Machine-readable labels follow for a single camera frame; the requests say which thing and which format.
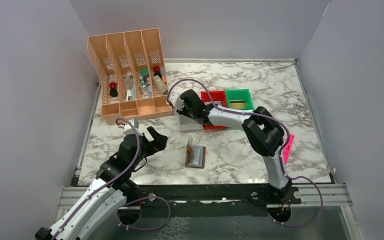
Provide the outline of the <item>green plastic bin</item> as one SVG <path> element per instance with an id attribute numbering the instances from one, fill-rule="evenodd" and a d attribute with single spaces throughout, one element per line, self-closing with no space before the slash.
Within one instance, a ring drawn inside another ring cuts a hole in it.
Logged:
<path id="1" fill-rule="evenodd" d="M 239 109 L 239 110 L 254 110 L 254 104 L 252 101 L 252 96 L 250 93 L 250 90 L 245 89 L 227 89 L 225 90 L 225 94 L 227 97 L 227 103 L 228 107 L 230 108 L 230 101 L 244 101 L 246 103 L 247 108 L 246 109 Z"/>

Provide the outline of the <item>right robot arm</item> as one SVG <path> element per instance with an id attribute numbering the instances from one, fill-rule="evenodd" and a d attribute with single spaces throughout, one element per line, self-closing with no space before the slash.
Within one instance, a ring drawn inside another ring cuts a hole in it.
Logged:
<path id="1" fill-rule="evenodd" d="M 289 196 L 292 181 L 283 160 L 284 135 L 280 123 L 264 108 L 235 110 L 205 103 L 193 90 L 170 93 L 169 103 L 183 116 L 203 126 L 223 126 L 245 133 L 252 149 L 262 156 L 268 173 L 269 199 L 280 204 Z"/>

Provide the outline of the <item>orange desk organizer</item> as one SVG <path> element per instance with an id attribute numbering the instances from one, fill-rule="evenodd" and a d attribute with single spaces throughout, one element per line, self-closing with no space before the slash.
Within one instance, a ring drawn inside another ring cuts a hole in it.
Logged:
<path id="1" fill-rule="evenodd" d="M 159 28 L 89 36 L 87 48 L 101 85 L 101 116 L 108 125 L 117 118 L 139 120 L 170 116 L 153 81 L 159 75 L 167 85 Z M 109 83 L 116 82 L 118 96 L 111 97 Z"/>

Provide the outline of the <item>white plastic bin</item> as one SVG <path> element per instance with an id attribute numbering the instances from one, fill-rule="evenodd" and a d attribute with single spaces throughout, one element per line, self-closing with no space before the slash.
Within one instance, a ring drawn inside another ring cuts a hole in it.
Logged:
<path id="1" fill-rule="evenodd" d="M 200 131 L 204 129 L 202 124 L 184 115 L 178 116 L 178 122 L 178 129 L 181 132 Z"/>

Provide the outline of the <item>brown leather card holder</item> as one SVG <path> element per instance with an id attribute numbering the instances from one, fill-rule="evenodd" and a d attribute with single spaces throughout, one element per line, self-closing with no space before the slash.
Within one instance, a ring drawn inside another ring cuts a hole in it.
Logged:
<path id="1" fill-rule="evenodd" d="M 206 147 L 191 145 L 188 141 L 186 145 L 185 163 L 186 168 L 204 169 L 206 158 Z"/>

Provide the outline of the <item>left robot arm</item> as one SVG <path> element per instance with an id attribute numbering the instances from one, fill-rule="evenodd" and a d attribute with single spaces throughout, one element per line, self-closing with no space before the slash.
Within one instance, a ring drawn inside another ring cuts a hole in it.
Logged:
<path id="1" fill-rule="evenodd" d="M 142 160 L 163 151 L 168 141 L 167 136 L 151 126 L 147 131 L 152 140 L 125 125 L 125 136 L 118 151 L 100 166 L 95 178 L 73 207 L 51 227 L 40 228 L 35 239 L 86 240 L 119 207 L 139 205 L 142 198 L 138 185 L 130 177 L 141 169 L 139 163 Z"/>

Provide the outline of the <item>red plastic bin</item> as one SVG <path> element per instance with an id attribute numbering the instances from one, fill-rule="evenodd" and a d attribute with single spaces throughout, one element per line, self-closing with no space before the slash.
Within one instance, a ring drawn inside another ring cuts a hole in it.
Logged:
<path id="1" fill-rule="evenodd" d="M 220 105 L 221 107 L 228 107 L 228 101 L 226 92 L 224 90 L 209 91 L 209 94 L 206 91 L 200 93 L 200 98 L 205 105 L 211 103 L 210 97 L 212 97 L 215 104 Z M 222 125 L 204 125 L 204 130 L 216 130 L 216 129 L 227 129 L 227 126 Z"/>

